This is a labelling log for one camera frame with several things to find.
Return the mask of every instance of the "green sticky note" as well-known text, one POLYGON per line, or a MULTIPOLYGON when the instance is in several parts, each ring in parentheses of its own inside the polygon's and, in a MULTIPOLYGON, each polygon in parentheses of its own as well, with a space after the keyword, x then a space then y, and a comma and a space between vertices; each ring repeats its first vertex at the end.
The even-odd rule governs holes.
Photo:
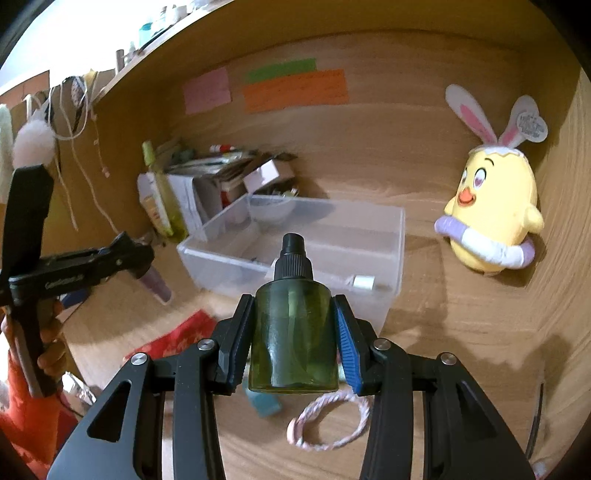
POLYGON ((308 73, 316 71, 316 59, 293 60, 285 63, 274 63, 256 70, 251 70, 246 75, 246 83, 258 83, 277 77, 286 77, 297 73, 308 73))

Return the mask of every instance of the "metal screw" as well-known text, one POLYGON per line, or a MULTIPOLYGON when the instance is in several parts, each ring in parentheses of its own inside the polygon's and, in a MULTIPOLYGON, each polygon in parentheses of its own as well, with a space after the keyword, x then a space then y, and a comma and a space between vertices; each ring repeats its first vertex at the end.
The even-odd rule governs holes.
POLYGON ((133 357, 131 357, 131 364, 132 365, 143 365, 148 361, 148 355, 143 352, 136 353, 133 357))
POLYGON ((199 340, 199 343, 197 344, 197 348, 203 351, 211 350, 215 346, 216 341, 211 338, 204 338, 203 340, 199 340))
POLYGON ((374 348, 376 350, 388 350, 392 346, 392 342, 387 338, 378 338, 374 341, 374 348))
POLYGON ((455 365, 457 357, 453 353, 445 352, 441 354, 441 361, 446 365, 455 365))

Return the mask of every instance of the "yellow bottle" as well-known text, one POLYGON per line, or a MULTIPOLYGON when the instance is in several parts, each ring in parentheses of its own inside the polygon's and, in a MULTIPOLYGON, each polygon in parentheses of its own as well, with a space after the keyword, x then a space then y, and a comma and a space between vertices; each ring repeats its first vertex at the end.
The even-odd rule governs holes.
POLYGON ((148 180, 152 190, 158 214, 166 237, 174 242, 181 242, 187 238, 187 228, 183 221, 183 215, 178 207, 175 197, 166 175, 156 169, 156 155, 150 140, 142 143, 144 163, 148 167, 148 180))

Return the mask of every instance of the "heart-shaped tag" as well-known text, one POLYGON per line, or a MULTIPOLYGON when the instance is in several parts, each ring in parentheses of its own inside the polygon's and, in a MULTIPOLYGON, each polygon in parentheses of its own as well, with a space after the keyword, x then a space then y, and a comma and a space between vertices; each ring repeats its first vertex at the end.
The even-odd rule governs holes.
POLYGON ((526 140, 534 143, 543 142, 548 136, 548 125, 532 112, 522 112, 517 116, 517 130, 526 140))

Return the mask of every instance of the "bottle cap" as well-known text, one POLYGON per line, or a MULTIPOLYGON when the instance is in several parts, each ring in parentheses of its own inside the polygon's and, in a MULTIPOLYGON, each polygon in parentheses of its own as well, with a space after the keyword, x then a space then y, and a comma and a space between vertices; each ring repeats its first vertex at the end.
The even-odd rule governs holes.
POLYGON ((275 263, 275 280, 283 278, 307 278, 314 280, 312 263, 306 257, 304 238, 297 233, 286 233, 283 246, 275 263))

